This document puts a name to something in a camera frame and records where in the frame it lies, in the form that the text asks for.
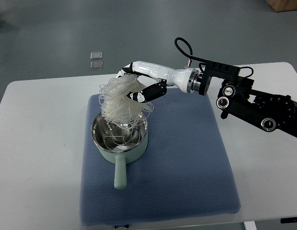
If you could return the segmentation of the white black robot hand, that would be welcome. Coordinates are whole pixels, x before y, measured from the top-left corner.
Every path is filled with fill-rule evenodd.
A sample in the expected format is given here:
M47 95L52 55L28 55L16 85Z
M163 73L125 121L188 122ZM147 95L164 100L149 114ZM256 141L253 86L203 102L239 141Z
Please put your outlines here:
M125 75L146 76L156 81L143 90L127 93L128 98L139 103L150 102L165 95L168 86L177 86L184 93L197 91L200 95L206 95L211 82L210 76L201 74L197 69L172 69L143 61L123 67L117 77Z

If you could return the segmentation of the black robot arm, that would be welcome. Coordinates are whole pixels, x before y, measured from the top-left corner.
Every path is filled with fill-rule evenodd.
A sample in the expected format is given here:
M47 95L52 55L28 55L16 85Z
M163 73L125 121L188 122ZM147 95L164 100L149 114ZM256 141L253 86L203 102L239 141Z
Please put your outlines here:
M241 67L206 61L199 69L193 86L200 95L206 95L213 77L222 79L216 99L222 119L233 115L265 132L279 129L297 138L297 102L290 95L254 90L250 75L240 76Z

